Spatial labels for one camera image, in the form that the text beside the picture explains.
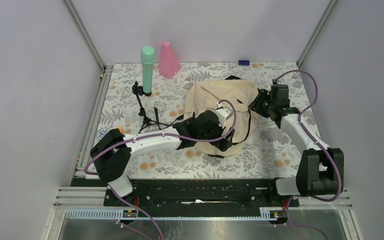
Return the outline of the beige canvas backpack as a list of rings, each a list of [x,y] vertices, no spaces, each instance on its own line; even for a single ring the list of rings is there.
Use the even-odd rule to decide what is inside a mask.
[[[248,80],[225,79],[196,82],[185,94],[184,125],[175,124],[179,135],[187,136],[201,152],[233,156],[247,143],[259,122],[249,105],[258,95]]]

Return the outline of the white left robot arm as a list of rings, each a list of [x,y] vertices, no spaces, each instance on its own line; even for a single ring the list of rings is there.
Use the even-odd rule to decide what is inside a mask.
[[[162,130],[139,134],[110,130],[90,150],[91,160],[84,172],[92,175],[89,168],[94,166],[94,175],[107,184],[122,205],[128,206],[135,200],[133,185],[125,173],[131,159],[158,151],[191,148],[196,143],[209,143],[226,150],[231,146],[236,121],[234,105],[222,99],[215,109],[206,110]]]

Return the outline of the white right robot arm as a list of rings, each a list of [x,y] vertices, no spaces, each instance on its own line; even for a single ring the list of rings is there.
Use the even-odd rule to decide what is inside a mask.
[[[273,84],[270,90],[260,89],[248,106],[250,111],[271,119],[301,154],[296,175],[275,179],[275,187],[266,193],[267,201],[279,206],[287,196],[302,196],[332,202],[343,191],[344,153],[312,133],[302,120],[302,112],[290,102],[288,86]]]

